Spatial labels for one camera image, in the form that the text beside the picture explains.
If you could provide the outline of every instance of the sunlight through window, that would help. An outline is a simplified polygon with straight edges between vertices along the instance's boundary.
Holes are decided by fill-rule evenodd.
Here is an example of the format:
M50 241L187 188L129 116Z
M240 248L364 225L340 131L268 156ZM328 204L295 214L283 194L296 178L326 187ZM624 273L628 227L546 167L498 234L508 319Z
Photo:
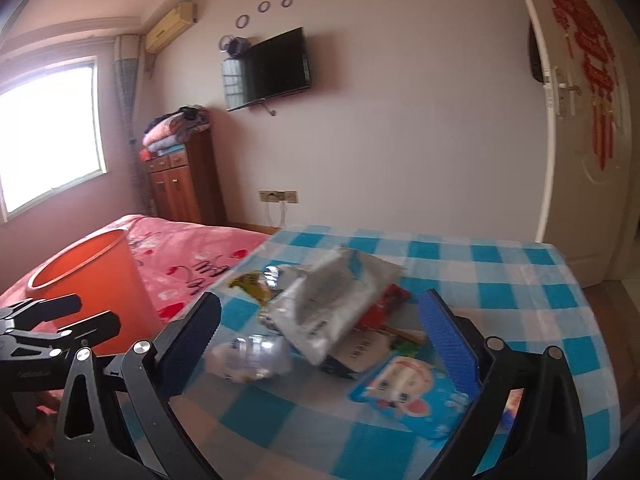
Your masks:
M0 183L8 213L103 172L94 126L94 67L76 66L0 94Z

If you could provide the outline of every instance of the table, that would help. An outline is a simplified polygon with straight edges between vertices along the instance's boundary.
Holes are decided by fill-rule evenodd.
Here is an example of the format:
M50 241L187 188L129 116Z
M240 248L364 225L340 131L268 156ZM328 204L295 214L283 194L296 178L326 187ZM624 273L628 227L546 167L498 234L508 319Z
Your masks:
M293 226L265 241L232 273L313 263L339 244L404 266L399 285L416 297L436 288L454 313L471 319L484 336L500 336L517 350L562 348L584 417L589 478L600 470L620 438L618 394L591 308L552 246ZM257 304L241 290L227 288L233 276L209 289L223 308L210 346L237 334L264 333L255 316ZM427 441L351 402L347 393L353 386L302 358L294 360L287 376L233 384L206 373L202 359L171 405L225 480L420 478L442 442ZM498 430L479 470L495 463L505 439Z

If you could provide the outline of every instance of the pink floral bedspread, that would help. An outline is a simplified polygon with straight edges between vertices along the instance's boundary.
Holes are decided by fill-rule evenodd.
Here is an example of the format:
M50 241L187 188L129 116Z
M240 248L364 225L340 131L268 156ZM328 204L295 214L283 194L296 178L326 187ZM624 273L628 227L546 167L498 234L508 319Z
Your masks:
M164 322L268 238L233 227L169 222L142 215L123 216L89 236L116 227L129 230L129 247L140 276ZM36 269L0 296L0 307L25 298L27 282Z

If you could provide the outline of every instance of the curtain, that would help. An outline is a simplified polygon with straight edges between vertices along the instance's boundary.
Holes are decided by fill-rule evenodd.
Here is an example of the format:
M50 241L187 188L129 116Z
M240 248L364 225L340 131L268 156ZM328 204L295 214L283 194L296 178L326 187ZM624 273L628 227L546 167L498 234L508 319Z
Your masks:
M151 192L138 162L136 137L133 129L133 110L136 102L136 81L138 79L138 57L140 54L140 36L117 36L114 44L114 69L116 89L120 102L122 124L126 142L130 151L132 186L136 193L139 212L149 214Z

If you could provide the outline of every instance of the television screen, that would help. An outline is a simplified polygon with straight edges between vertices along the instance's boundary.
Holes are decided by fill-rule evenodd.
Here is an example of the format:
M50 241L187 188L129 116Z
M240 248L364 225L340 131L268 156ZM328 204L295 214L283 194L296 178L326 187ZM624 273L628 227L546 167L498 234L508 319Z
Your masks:
M227 110L310 87L302 28L257 43L222 63Z

